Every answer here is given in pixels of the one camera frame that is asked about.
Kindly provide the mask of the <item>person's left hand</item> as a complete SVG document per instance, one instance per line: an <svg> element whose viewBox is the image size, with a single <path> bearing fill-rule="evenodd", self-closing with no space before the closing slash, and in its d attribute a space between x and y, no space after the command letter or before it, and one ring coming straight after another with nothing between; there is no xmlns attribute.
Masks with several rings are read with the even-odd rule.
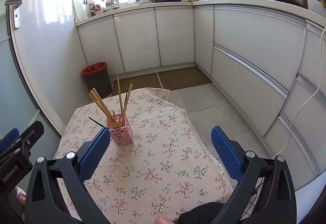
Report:
<svg viewBox="0 0 326 224"><path fill-rule="evenodd" d="M16 199L18 200L18 202L22 205L25 206L25 202L26 202L26 192L21 189L20 187L15 187L14 189L14 194Z"/></svg>

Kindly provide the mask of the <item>person's right hand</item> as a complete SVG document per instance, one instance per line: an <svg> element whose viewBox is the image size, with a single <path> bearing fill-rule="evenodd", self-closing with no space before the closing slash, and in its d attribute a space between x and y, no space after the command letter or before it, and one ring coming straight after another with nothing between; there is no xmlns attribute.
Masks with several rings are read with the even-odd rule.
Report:
<svg viewBox="0 0 326 224"><path fill-rule="evenodd" d="M164 215L158 215L156 217L154 224L175 224L173 221L165 217Z"/></svg>

